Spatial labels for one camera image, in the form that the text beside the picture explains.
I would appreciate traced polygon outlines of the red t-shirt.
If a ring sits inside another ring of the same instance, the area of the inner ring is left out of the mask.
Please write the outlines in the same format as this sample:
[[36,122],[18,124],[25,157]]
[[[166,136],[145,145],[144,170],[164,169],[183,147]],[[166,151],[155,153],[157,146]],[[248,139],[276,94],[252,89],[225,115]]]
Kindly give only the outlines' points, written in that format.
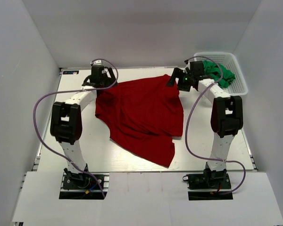
[[121,82],[98,92],[95,116],[110,138],[125,150],[168,168],[175,156],[174,137],[183,135],[183,106],[167,74]]

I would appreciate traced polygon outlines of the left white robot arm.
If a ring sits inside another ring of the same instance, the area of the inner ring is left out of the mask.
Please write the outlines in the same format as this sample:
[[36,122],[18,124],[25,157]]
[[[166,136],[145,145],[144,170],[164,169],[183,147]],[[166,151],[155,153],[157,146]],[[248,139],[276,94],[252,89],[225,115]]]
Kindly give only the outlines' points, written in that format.
[[64,102],[54,102],[51,112],[50,134],[60,144],[67,158],[65,173],[75,175],[74,182],[80,188],[90,183],[88,164],[83,159],[79,139],[82,135],[82,111],[96,100],[97,92],[117,85],[117,78],[111,67],[94,65],[82,89]]

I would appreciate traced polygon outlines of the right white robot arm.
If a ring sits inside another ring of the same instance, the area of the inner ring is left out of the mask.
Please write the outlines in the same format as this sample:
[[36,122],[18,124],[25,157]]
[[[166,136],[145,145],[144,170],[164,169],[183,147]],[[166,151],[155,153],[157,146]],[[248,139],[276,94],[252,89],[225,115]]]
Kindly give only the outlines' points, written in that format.
[[[221,181],[218,173],[223,173],[226,170],[231,143],[243,127],[242,98],[224,92],[213,79],[195,76],[188,67],[183,70],[176,67],[167,86],[174,86],[176,79],[178,79],[177,87],[179,90],[188,92],[193,87],[200,92],[189,113],[184,140],[190,154],[207,161],[206,170],[209,173],[203,176],[204,184],[210,188],[216,187]],[[202,96],[205,96],[212,103],[210,125],[214,132],[214,138],[211,154],[208,158],[194,154],[188,145],[188,127],[191,115]]]

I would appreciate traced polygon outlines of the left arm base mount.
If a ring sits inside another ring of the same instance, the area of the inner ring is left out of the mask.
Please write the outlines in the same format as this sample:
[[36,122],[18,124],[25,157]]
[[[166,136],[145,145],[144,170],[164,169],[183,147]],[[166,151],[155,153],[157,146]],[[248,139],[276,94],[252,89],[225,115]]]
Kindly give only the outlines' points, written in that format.
[[64,169],[59,199],[60,200],[104,200],[108,192],[109,174],[95,173],[93,178],[82,173],[72,173]]

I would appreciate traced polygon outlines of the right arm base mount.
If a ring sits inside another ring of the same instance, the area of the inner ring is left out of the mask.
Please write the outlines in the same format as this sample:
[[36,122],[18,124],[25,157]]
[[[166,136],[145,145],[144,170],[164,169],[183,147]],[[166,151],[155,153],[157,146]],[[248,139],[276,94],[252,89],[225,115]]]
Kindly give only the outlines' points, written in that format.
[[202,173],[187,174],[183,182],[188,185],[189,201],[232,200],[231,182],[227,170],[211,171],[204,169]]

